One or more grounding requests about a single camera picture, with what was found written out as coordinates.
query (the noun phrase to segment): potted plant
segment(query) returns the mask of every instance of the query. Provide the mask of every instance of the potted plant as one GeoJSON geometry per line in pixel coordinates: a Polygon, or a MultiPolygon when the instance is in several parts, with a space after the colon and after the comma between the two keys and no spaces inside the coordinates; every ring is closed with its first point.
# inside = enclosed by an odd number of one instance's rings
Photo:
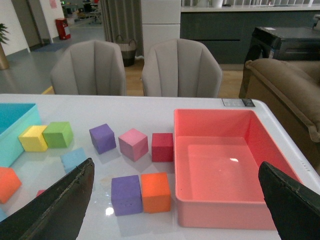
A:
{"type": "Polygon", "coordinates": [[[8,34],[6,29],[7,27],[3,23],[0,23],[0,70],[9,68],[9,63],[2,47],[2,44],[7,44],[6,41],[9,40],[5,37],[5,34],[8,34]]]}

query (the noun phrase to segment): doorway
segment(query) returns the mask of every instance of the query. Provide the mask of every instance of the doorway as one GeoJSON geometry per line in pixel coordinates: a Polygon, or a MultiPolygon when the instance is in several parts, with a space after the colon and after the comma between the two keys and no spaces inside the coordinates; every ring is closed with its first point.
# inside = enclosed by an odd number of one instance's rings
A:
{"type": "Polygon", "coordinates": [[[29,49],[43,46],[43,41],[28,0],[12,0],[13,7],[20,22],[29,49]]]}

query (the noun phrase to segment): purple cube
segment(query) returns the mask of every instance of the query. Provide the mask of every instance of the purple cube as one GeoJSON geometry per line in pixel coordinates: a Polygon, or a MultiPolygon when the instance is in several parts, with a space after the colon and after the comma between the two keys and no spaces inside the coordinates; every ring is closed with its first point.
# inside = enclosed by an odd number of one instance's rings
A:
{"type": "Polygon", "coordinates": [[[111,203],[116,216],[143,212],[138,175],[112,178],[111,203]]]}
{"type": "Polygon", "coordinates": [[[89,130],[91,141],[99,154],[116,148],[115,133],[107,124],[89,130]]]}

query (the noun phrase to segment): blue floor mat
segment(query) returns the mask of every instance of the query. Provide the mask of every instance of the blue floor mat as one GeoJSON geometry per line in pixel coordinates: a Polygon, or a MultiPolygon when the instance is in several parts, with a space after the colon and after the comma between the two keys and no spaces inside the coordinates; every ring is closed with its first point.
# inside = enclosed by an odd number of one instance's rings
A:
{"type": "Polygon", "coordinates": [[[40,47],[34,50],[33,52],[56,52],[63,47],[65,47],[65,45],[62,43],[52,43],[52,44],[48,44],[43,47],[40,47]]]}

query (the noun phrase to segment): chair backrest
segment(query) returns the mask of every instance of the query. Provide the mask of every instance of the chair backrest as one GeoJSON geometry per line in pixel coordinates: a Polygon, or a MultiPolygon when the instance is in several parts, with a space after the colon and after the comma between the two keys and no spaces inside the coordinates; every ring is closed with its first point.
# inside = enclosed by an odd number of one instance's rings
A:
{"type": "Polygon", "coordinates": [[[222,76],[204,44],[172,39],[150,48],[141,78],[146,96],[216,98],[222,76]]]}
{"type": "Polygon", "coordinates": [[[126,95],[126,73],[120,47],[90,40],[71,45],[50,73],[55,94],[126,95]]]}

